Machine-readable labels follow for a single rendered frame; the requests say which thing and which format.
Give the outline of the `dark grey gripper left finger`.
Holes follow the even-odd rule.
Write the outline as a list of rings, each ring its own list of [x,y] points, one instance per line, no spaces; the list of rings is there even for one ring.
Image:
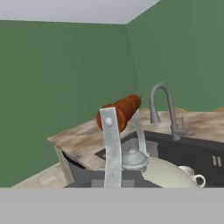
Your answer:
[[[81,170],[74,182],[66,188],[103,188],[104,178],[104,171]]]

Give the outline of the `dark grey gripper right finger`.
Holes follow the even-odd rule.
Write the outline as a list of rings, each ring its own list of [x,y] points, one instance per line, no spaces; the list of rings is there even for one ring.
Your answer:
[[[133,188],[157,188],[158,185],[144,179],[140,171],[123,171],[122,172],[122,187]]]

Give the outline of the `silver kettle with brown handle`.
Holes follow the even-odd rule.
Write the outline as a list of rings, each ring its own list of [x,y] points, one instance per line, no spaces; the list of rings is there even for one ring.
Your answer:
[[[141,98],[130,94],[114,103],[99,109],[96,117],[98,128],[103,132],[106,149],[104,187],[121,188],[123,171],[146,171],[149,163],[144,131],[139,119]],[[138,149],[122,153],[120,133],[125,130],[129,120],[134,119],[138,137]]]

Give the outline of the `pale cabinet door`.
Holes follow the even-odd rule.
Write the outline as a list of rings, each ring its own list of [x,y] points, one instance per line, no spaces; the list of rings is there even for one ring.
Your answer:
[[[65,159],[65,157],[63,155],[63,151],[57,146],[55,146],[55,150],[56,150],[57,156],[59,158],[59,163],[61,165],[63,174],[65,176],[66,183],[68,185],[70,185],[74,182],[74,177],[71,173],[69,164],[68,164],[67,160]]]

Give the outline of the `black kitchen sink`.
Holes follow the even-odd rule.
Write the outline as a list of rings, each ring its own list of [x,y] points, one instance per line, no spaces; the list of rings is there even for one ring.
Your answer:
[[[147,155],[168,161],[178,168],[189,166],[206,178],[206,186],[224,187],[224,143],[182,137],[174,141],[167,134],[144,133]],[[122,153],[138,149],[137,133],[121,139]],[[106,160],[106,149],[97,153]]]

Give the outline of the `grey curved sink tap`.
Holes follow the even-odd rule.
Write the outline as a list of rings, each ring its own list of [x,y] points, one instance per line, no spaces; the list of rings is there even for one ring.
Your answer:
[[[158,111],[156,109],[156,103],[155,103],[156,92],[159,89],[163,89],[166,95],[166,100],[168,103],[168,109],[169,109],[170,119],[171,119],[172,138],[174,141],[178,141],[182,136],[185,136],[187,134],[187,131],[185,129],[181,129],[176,122],[172,94],[170,89],[164,83],[156,84],[150,91],[150,122],[155,125],[159,125],[161,123],[161,119],[158,115]]]

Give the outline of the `cream round plate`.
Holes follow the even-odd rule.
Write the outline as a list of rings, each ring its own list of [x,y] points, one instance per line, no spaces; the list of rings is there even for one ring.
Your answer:
[[[163,188],[194,188],[198,185],[175,164],[150,157],[143,178]]]

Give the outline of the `white mug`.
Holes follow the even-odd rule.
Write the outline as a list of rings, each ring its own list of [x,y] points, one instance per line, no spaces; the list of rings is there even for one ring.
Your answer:
[[[183,165],[181,165],[179,168],[184,171],[200,188],[206,186],[206,178],[201,174],[196,174],[193,168]]]

